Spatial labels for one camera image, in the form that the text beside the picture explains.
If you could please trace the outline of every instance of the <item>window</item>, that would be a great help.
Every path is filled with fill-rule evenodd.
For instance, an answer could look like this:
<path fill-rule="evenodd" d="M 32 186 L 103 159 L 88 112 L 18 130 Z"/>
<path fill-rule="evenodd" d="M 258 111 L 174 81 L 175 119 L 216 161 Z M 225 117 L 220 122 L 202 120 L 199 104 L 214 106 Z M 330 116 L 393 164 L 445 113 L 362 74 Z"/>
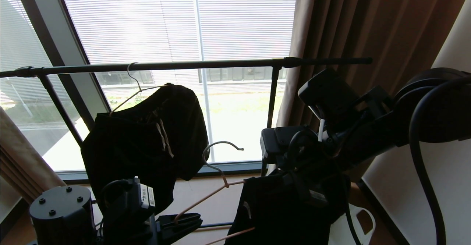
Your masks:
<path fill-rule="evenodd" d="M 272 67 L 229 67 L 210 68 L 206 74 L 207 81 L 262 81 L 271 80 Z M 286 69 L 282 68 L 278 79 L 286 79 Z"/>
<path fill-rule="evenodd" d="M 1 0 L 0 69 L 51 66 L 20 0 Z M 88 129 L 57 75 L 49 76 L 67 114 L 83 138 Z M 55 171 L 83 170 L 80 149 L 36 78 L 2 78 L 1 107 Z"/>
<path fill-rule="evenodd" d="M 91 64 L 182 62 L 287 57 L 295 0 L 65 0 Z M 205 81 L 227 84 L 202 84 Z M 136 91 L 126 73 L 96 74 L 111 108 Z M 280 79 L 286 77 L 282 70 Z M 260 160 L 271 68 L 152 71 L 141 84 L 167 82 L 197 94 L 210 141 L 226 140 L 243 153 L 217 146 L 211 161 Z M 284 91 L 278 84 L 275 120 Z M 128 108 L 155 90 L 131 99 Z"/>

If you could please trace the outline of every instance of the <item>clothes hanger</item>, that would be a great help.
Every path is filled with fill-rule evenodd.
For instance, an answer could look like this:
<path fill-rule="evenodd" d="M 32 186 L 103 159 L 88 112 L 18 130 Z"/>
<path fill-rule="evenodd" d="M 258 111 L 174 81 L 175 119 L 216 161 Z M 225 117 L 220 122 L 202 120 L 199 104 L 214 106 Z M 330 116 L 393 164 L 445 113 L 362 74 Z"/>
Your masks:
<path fill-rule="evenodd" d="M 210 168 L 213 168 L 214 170 L 217 170 L 221 173 L 221 177 L 222 177 L 222 180 L 224 181 L 224 185 L 221 186 L 220 188 L 218 188 L 217 190 L 215 190 L 214 192 L 208 194 L 207 196 L 205 196 L 204 198 L 202 198 L 201 200 L 199 200 L 198 202 L 194 203 L 193 205 L 191 205 L 189 208 L 186 208 L 185 210 L 183 210 L 180 214 L 178 214 L 176 217 L 175 217 L 175 220 L 173 221 L 173 223 L 175 223 L 175 225 L 178 225 L 178 219 L 186 212 L 188 212 L 188 210 L 194 208 L 195 206 L 199 205 L 200 203 L 202 203 L 203 201 L 205 201 L 207 198 L 210 198 L 211 196 L 215 195 L 216 193 L 218 193 L 220 190 L 224 189 L 224 188 L 229 188 L 231 185 L 236 185 L 236 184 L 243 184 L 245 183 L 244 180 L 241 180 L 241 181 L 236 181 L 236 182 L 231 182 L 231 183 L 228 183 L 227 182 L 227 179 L 226 179 L 226 175 L 224 174 L 224 172 L 220 169 L 220 168 L 217 168 L 217 167 L 214 167 L 213 165 L 207 163 L 206 161 L 206 158 L 205 158 L 205 153 L 206 151 L 216 145 L 216 144 L 229 144 L 231 146 L 233 146 L 235 149 L 237 150 L 244 150 L 243 148 L 238 148 L 236 145 L 234 145 L 233 143 L 229 142 L 229 141 L 218 141 L 218 142 L 214 142 L 210 145 L 208 145 L 204 150 L 203 150 L 203 153 L 202 153 L 202 159 L 203 159 L 203 162 L 205 163 L 206 166 L 210 167 Z M 210 244 L 213 244 L 213 243 L 216 243 L 216 242 L 219 242 L 221 240 L 225 240 L 225 239 L 228 239 L 228 238 L 232 238 L 232 237 L 235 237 L 237 235 L 241 235 L 243 233 L 246 233 L 246 232 L 249 232 L 249 231 L 252 231 L 254 230 L 255 227 L 253 228 L 248 228 L 246 230 L 242 230 L 242 231 L 239 231 L 239 232 L 236 232 L 236 233 L 233 233 L 231 235 L 227 235 L 223 238 L 219 238 L 218 240 L 214 240 L 210 243 L 207 243 L 206 245 L 210 245 Z"/>
<path fill-rule="evenodd" d="M 138 90 L 138 92 L 136 92 L 136 93 L 134 93 L 133 95 L 131 95 L 131 97 L 129 97 L 128 99 L 126 99 L 124 102 L 122 102 L 120 105 L 118 105 L 116 108 L 114 108 L 112 111 L 110 111 L 110 116 L 114 113 L 114 111 L 116 111 L 119 107 L 123 106 L 126 102 L 128 102 L 129 100 L 131 100 L 131 99 L 132 99 L 134 96 L 136 96 L 137 94 L 139 94 L 139 93 L 141 93 L 141 92 L 143 92 L 143 91 L 145 91 L 145 90 L 156 89 L 156 88 L 163 87 L 163 86 L 154 86 L 154 87 L 150 87 L 150 88 L 146 88 L 146 89 L 141 89 L 141 85 L 139 84 L 139 81 L 138 81 L 135 77 L 131 76 L 131 74 L 129 73 L 129 68 L 130 68 L 132 65 L 136 64 L 136 63 L 138 63 L 138 62 L 132 62 L 131 64 L 129 64 L 128 67 L 126 68 L 126 72 L 128 73 L 128 76 L 129 76 L 130 78 L 134 79 L 134 80 L 138 83 L 139 90 Z"/>

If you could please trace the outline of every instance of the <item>beige curtain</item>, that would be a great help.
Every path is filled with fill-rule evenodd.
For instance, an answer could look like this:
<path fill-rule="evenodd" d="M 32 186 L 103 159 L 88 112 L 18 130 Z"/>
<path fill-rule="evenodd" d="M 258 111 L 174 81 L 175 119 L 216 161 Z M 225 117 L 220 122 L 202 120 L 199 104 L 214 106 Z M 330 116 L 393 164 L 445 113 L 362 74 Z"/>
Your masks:
<path fill-rule="evenodd" d="M 3 108 L 0 108 L 0 149 L 0 175 L 28 203 L 46 190 L 65 185 Z"/>
<path fill-rule="evenodd" d="M 412 76 L 430 69 L 464 0 L 296 0 L 292 57 L 372 57 L 371 65 L 336 65 L 358 95 L 380 85 L 394 95 Z M 288 70 L 277 126 L 318 120 L 297 96 L 325 66 Z M 368 167 L 350 172 L 357 181 Z"/>

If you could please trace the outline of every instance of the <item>baseboard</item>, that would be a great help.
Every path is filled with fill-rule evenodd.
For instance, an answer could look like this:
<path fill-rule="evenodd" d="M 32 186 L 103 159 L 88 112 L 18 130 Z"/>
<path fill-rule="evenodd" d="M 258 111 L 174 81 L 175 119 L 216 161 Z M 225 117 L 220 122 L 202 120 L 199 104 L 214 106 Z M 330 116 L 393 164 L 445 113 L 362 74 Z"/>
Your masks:
<path fill-rule="evenodd" d="M 0 223 L 0 242 L 10 232 L 13 226 L 18 222 L 20 217 L 28 210 L 29 204 L 21 198 L 20 201 L 15 205 L 11 212 L 5 217 Z"/>
<path fill-rule="evenodd" d="M 358 183 L 358 188 L 360 188 L 361 192 L 365 196 L 365 198 L 370 202 L 371 206 L 375 209 L 378 213 L 378 216 L 383 221 L 384 225 L 386 226 L 387 230 L 391 233 L 394 240 L 397 242 L 398 245 L 409 245 L 409 242 L 406 240 L 402 232 L 397 228 L 394 224 L 394 221 L 389 217 L 386 210 L 384 210 L 383 206 L 380 204 L 376 196 L 371 192 L 370 188 L 366 185 L 363 180 L 360 180 Z"/>

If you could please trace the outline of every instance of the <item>garment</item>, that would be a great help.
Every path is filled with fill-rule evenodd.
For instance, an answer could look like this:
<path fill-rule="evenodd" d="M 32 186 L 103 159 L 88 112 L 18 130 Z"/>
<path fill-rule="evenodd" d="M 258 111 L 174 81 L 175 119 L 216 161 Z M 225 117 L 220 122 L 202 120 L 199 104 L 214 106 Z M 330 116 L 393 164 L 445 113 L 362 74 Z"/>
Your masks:
<path fill-rule="evenodd" d="M 84 140 L 82 158 L 90 185 L 104 213 L 100 191 L 109 182 L 138 176 L 153 187 L 159 213 L 173 202 L 178 177 L 190 180 L 203 165 L 208 136 L 195 93 L 165 84 L 136 106 L 98 114 Z M 120 194 L 110 190 L 108 202 Z"/>
<path fill-rule="evenodd" d="M 343 214 L 345 193 L 334 177 L 323 183 L 329 204 L 319 208 L 299 199 L 296 187 L 286 185 L 286 174 L 245 180 L 234 224 L 228 235 L 255 227 L 226 240 L 226 245 L 239 244 L 328 244 L 330 225 Z"/>

